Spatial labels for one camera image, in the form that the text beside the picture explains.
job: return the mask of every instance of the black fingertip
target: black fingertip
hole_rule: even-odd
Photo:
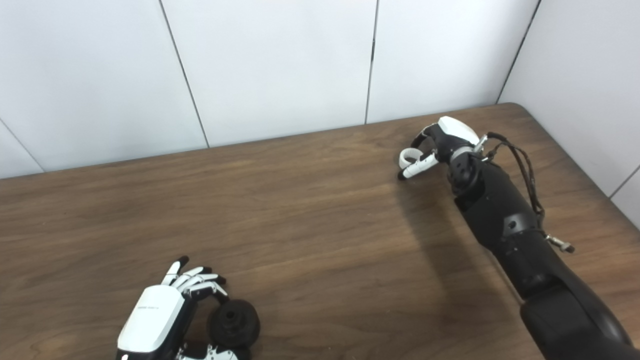
[[[186,265],[189,262],[189,256],[183,255],[176,261],[180,262],[180,267],[182,268],[184,265]]]

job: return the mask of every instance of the robotic arm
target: robotic arm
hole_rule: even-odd
[[[426,139],[433,150],[423,154]],[[490,139],[500,143],[483,155]],[[527,203],[509,176],[492,160],[501,146],[514,154],[525,177]],[[520,154],[529,169],[525,169]],[[478,242],[495,256],[524,301],[520,316],[545,359],[640,359],[622,325],[609,308],[553,251],[573,247],[542,228],[544,210],[538,201],[531,162],[526,153],[504,136],[479,138],[467,125],[451,117],[425,127],[400,154],[400,180],[438,163],[449,166],[454,202]]]

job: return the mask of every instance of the black cable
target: black cable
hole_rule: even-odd
[[[540,204],[540,200],[538,199],[538,192],[536,191],[536,178],[533,172],[533,165],[531,164],[531,159],[529,159],[529,155],[522,150],[521,148],[513,145],[506,137],[498,134],[498,133],[487,133],[488,138],[494,138],[500,140],[500,143],[496,145],[491,151],[487,153],[487,158],[492,160],[493,157],[497,154],[500,146],[505,145],[511,151],[513,157],[516,159],[518,163],[518,168],[520,169],[520,173],[524,179],[525,187],[527,188],[527,194],[529,195],[529,201],[531,202],[531,208],[536,213],[538,217],[538,226],[542,228],[542,221],[545,218],[545,208]],[[522,163],[522,158],[520,154],[524,157],[525,162],[527,163],[527,169],[525,169],[524,164]]]

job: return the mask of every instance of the white robotic hand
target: white robotic hand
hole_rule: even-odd
[[[430,138],[435,147],[429,154],[418,150],[418,146]],[[398,179],[405,180],[429,170],[438,163],[448,163],[462,152],[482,152],[486,136],[478,138],[476,132],[465,123],[452,117],[443,116],[438,122],[425,127],[415,137],[411,146],[400,153]]]
[[[221,287],[227,282],[226,279],[212,274],[209,267],[199,266],[180,275],[180,269],[188,261],[187,256],[182,256],[171,265],[160,284],[149,286],[143,291],[118,337],[116,360],[243,360],[242,358],[250,357],[248,347],[257,339],[259,333],[259,320],[255,309],[241,300],[229,301],[227,292]],[[241,309],[239,316],[244,316],[242,312],[247,311],[245,303],[248,304],[255,317],[250,324],[253,325],[250,329],[252,341],[241,343],[242,346],[238,349],[230,348],[228,345],[225,348],[215,344],[208,345],[205,351],[196,351],[195,354],[198,355],[192,357],[191,354],[194,352],[187,349],[188,343],[184,342],[184,335],[195,315],[198,301],[209,295],[221,304],[217,312],[225,307],[225,304],[225,309],[233,310],[234,306],[237,307],[237,302],[242,302],[245,307]],[[223,340],[226,339],[225,336],[228,337],[226,334],[218,335]]]

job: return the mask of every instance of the tabletop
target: tabletop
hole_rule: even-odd
[[[640,344],[638,230],[520,106],[446,115],[529,153],[545,229],[577,249],[561,257]],[[1,180],[0,358],[114,359],[142,290],[188,255],[256,307],[254,359],[541,359],[445,166],[396,179],[439,116]]]

